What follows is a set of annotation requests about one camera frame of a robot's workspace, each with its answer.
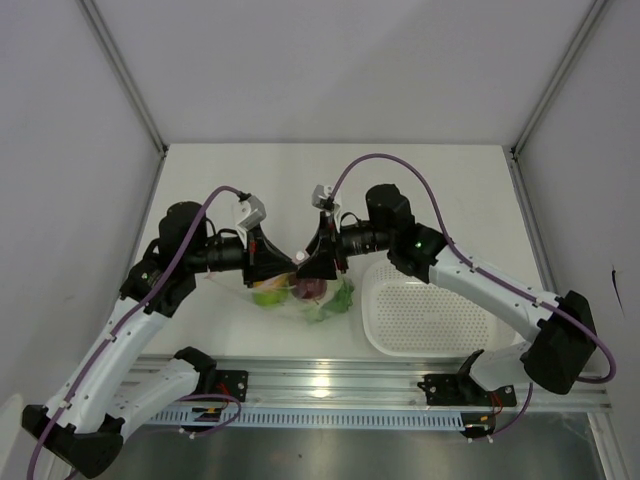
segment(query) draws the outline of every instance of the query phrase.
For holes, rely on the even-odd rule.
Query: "green fruit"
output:
[[[284,303],[289,291],[286,288],[278,288],[270,292],[253,292],[251,295],[256,305],[269,308]]]

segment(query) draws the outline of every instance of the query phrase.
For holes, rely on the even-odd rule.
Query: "white wall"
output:
[[[640,476],[639,19],[640,3],[613,2],[522,161],[559,283],[589,298],[618,359],[608,389],[631,478]]]
[[[98,0],[176,142],[507,144],[591,0]]]
[[[158,157],[73,1],[3,2],[0,78],[0,405],[38,403],[113,305]]]

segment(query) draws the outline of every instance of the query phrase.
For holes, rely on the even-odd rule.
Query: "metal floor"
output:
[[[134,435],[101,480],[604,479],[584,414],[527,415],[495,440],[458,433],[229,428]]]

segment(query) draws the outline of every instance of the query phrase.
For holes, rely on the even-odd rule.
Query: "white basket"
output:
[[[362,320],[371,344],[395,357],[453,358],[508,347],[516,332],[460,295],[407,277],[388,260],[365,272]]]

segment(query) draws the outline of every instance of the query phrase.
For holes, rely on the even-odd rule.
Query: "white plastic tray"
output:
[[[507,347],[516,332],[460,295],[398,272],[388,260],[366,271],[362,319],[371,344],[395,357],[466,357]]]

